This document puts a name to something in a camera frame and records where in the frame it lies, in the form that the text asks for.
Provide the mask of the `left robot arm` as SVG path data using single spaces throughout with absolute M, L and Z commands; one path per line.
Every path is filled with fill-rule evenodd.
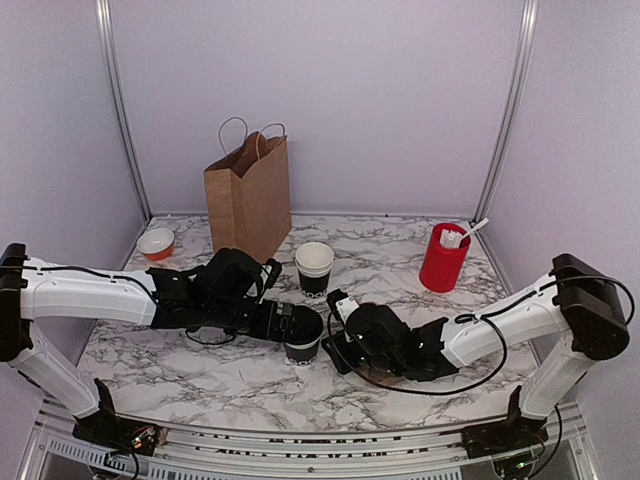
M 214 327 L 282 343 L 290 337 L 294 308 L 264 297 L 280 272 L 273 259 L 261 264 L 229 248 L 189 270 L 100 271 L 29 257 L 14 243 L 1 257 L 1 359 L 66 407 L 75 437 L 151 455 L 162 427 L 119 416 L 108 387 L 84 377 L 36 320 L 102 319 L 191 332 Z

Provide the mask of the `black paper coffee cup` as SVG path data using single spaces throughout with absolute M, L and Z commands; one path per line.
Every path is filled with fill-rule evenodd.
M 304 343 L 284 343 L 284 351 L 288 362 L 292 365 L 309 365 L 317 356 L 322 334 Z

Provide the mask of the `black plastic cup lid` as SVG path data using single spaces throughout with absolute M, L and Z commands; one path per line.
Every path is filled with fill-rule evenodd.
M 306 306 L 294 306 L 285 334 L 285 342 L 303 346 L 316 341 L 323 332 L 321 316 Z

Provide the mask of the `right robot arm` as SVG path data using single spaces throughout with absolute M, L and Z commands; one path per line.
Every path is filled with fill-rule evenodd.
M 548 274 L 511 297 L 415 328 L 387 305 L 358 303 L 335 290 L 327 297 L 329 317 L 341 328 L 322 346 L 341 374 L 366 366 L 431 382 L 511 345 L 558 334 L 536 373 L 510 395 L 506 417 L 463 429 L 469 458 L 496 455 L 547 439 L 546 419 L 556 404 L 592 365 L 627 348 L 632 316 L 621 306 L 623 288 L 577 257 L 561 254 Z

